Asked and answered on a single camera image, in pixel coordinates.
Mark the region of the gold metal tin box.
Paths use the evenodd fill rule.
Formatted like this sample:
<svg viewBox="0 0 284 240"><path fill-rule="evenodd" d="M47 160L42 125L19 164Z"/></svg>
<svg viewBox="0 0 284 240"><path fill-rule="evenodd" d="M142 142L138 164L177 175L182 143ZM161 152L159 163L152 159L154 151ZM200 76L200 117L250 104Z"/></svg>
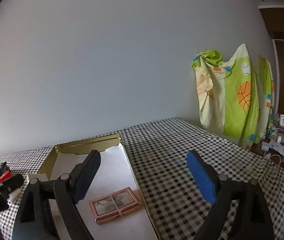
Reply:
<svg viewBox="0 0 284 240"><path fill-rule="evenodd" d="M38 172L45 174L49 180L55 180L83 162L91 150L100 152L101 165L77 208L94 239L159 239L119 134L58 144L53 147ZM142 208L124 218L97 224L89 201L126 187L132 189L142 203Z"/></svg>

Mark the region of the white paper tin liner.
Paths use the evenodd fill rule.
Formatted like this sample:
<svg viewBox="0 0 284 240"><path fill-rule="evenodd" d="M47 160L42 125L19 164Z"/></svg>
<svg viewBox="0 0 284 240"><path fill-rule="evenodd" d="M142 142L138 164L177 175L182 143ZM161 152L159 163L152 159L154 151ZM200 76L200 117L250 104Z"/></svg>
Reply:
<svg viewBox="0 0 284 240"><path fill-rule="evenodd" d="M101 152L101 165L85 198L77 204L94 239L157 239L157 235L144 208L109 223L95 222L89 201L130 187L138 200L142 200L131 167L122 145Z"/></svg>

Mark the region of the green patterned hanging cloth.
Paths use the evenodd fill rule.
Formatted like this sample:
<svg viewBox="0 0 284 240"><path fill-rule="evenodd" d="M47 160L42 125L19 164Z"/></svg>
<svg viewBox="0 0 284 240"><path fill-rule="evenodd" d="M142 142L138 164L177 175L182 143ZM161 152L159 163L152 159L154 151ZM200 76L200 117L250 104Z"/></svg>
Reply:
<svg viewBox="0 0 284 240"><path fill-rule="evenodd" d="M243 43L227 62L202 51L192 68L203 128L247 150L260 142L275 104L270 62Z"/></svg>

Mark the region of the white mug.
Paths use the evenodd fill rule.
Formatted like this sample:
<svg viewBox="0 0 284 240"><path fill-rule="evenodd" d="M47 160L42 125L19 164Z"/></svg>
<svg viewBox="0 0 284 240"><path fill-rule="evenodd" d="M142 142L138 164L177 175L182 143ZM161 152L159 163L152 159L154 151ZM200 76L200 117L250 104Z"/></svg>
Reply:
<svg viewBox="0 0 284 240"><path fill-rule="evenodd" d="M284 114L280 114L279 122L278 124L282 127L284 127Z"/></svg>

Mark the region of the white box with red stamp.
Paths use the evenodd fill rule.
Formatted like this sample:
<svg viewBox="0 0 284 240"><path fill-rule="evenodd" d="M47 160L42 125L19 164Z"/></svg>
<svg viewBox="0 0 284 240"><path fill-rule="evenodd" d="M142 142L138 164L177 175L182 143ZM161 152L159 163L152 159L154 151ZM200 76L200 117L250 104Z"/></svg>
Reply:
<svg viewBox="0 0 284 240"><path fill-rule="evenodd" d="M16 202L20 196L22 195L23 191L25 190L26 186L30 183L30 181L34 178L39 179L39 181L48 181L47 175L46 174L35 174L35 173L27 173L26 174L26 179L25 183L23 186L19 187L15 191L9 194L9 202L14 203Z"/></svg>

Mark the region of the checkered tablecloth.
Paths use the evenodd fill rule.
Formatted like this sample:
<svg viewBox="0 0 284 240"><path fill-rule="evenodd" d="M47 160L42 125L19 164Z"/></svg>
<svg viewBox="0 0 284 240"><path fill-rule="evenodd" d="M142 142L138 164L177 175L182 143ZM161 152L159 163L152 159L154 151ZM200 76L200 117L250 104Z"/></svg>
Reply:
<svg viewBox="0 0 284 240"><path fill-rule="evenodd" d="M186 163L192 150L231 180L256 179L269 208L275 239L284 239L284 169L272 161L177 118L100 136L111 134L119 134L124 142L159 239L194 239L210 211L211 204L203 199ZM40 174L54 146L1 154L0 163L7 162L13 174Z"/></svg>

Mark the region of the red toy brick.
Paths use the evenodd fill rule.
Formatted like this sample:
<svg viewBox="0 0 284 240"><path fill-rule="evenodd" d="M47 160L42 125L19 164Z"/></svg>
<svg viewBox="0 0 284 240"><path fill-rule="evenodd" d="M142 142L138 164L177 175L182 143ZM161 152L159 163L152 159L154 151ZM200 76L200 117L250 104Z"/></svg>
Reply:
<svg viewBox="0 0 284 240"><path fill-rule="evenodd" d="M9 178L11 178L12 177L12 174L11 174L11 172L10 171L5 171L1 176L0 176L0 183L2 183L2 182L4 182L4 181L6 181L6 180L8 180Z"/></svg>

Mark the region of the pink card deck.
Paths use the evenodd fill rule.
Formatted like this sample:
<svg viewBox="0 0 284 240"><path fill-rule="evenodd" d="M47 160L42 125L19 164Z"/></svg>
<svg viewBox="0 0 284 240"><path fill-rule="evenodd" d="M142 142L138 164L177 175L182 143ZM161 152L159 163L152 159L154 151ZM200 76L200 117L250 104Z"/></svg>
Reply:
<svg viewBox="0 0 284 240"><path fill-rule="evenodd" d="M142 208L130 187L89 201L95 222L98 225L126 217Z"/></svg>

